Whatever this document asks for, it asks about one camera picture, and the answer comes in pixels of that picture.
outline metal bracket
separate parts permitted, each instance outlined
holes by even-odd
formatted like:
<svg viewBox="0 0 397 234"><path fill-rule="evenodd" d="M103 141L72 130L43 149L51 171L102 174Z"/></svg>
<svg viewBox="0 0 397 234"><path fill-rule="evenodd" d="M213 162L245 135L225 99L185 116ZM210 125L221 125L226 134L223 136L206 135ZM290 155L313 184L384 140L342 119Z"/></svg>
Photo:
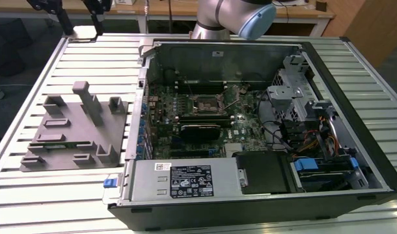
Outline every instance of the metal bracket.
<svg viewBox="0 0 397 234"><path fill-rule="evenodd" d="M70 43L91 43L96 42L98 32L94 26L76 26L75 33L68 36Z"/></svg>
<svg viewBox="0 0 397 234"><path fill-rule="evenodd" d="M151 38L142 38L139 40L139 56L142 58L150 56L153 53L155 53L155 51L153 50L155 46L159 45L154 45L154 39Z"/></svg>
<svg viewBox="0 0 397 234"><path fill-rule="evenodd" d="M246 187L249 185L249 179L246 177L246 171L245 171L245 169L239 169L238 170L238 174L239 174L241 187Z"/></svg>

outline slotted aluminum table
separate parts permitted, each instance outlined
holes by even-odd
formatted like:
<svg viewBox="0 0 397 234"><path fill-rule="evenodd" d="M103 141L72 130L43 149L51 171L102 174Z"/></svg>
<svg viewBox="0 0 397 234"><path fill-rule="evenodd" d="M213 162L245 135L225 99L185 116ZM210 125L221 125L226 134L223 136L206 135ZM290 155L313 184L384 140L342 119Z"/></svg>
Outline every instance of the slotted aluminum table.
<svg viewBox="0 0 397 234"><path fill-rule="evenodd" d="M88 44L68 44L66 39L60 40L0 143L0 233L131 233L102 202L103 180L110 174L122 172L123 167L31 173L20 172L19 167L46 113L42 104L48 94L62 94L68 102L79 101L78 96L72 95L72 84L78 80L86 80L91 84L90 92L98 94L99 101L107 101L115 96L121 96L130 103L134 101L141 68L138 46L142 38L186 39L187 35L106 34L99 37L96 43ZM352 43L342 42L340 38L265 37L261 40L313 43L397 169L397 95ZM317 84L326 97L322 85ZM131 108L133 105L127 113L126 136L131 123ZM122 154L127 139L123 141ZM384 205L364 207L337 219L165 232L313 234L357 231L397 233L397 200Z"/></svg>

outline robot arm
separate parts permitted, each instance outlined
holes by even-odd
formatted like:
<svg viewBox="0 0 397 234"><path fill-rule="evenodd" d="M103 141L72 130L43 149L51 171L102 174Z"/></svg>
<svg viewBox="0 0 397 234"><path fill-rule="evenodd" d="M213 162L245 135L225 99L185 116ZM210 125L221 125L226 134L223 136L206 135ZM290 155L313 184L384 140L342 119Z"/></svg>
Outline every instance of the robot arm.
<svg viewBox="0 0 397 234"><path fill-rule="evenodd" d="M67 36L74 35L74 25L70 21L67 12L63 8L62 0L27 0L32 8L38 11L47 11L50 18L58 21L63 27L64 34ZM91 19L96 29L98 36L103 35L103 25L102 21L104 20L104 12L110 11L112 0L82 0L88 12L91 14Z"/></svg>
<svg viewBox="0 0 397 234"><path fill-rule="evenodd" d="M230 31L247 40L269 29L277 9L273 0L198 0L194 39L229 39Z"/></svg>

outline floor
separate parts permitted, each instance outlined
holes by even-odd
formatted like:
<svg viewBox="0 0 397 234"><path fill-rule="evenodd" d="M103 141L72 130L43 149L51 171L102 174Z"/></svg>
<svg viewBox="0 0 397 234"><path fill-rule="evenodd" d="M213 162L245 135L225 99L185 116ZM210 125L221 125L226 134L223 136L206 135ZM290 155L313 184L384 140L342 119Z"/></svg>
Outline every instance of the floor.
<svg viewBox="0 0 397 234"><path fill-rule="evenodd" d="M76 24L90 24L90 21L79 20ZM174 27L175 33L185 33L191 30L194 25L189 23L179 23ZM115 33L138 33L138 24L123 22L123 20L111 20L104 22L104 28L107 32ZM167 25L165 22L151 22L150 32L165 33L167 31ZM27 94L32 88L39 74L44 68L46 62L50 59L51 53L59 42L62 36L62 29L58 25L54 27L43 27L39 32L34 32L36 36L34 44L19 50L20 56L26 62L27 70L12 77L0 77L0 89L6 93L4 99L0 100L0 138L3 137L10 124L16 116L18 110L23 104ZM378 67L378 72L391 84L392 88L397 92L397 48L393 53Z"/></svg>

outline warning label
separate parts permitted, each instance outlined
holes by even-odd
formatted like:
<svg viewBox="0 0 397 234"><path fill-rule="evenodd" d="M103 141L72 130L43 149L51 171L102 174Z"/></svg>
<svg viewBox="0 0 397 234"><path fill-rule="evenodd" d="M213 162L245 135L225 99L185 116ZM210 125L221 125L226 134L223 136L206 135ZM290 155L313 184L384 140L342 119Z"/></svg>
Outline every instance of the warning label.
<svg viewBox="0 0 397 234"><path fill-rule="evenodd" d="M210 165L171 167L173 198L214 196Z"/></svg>

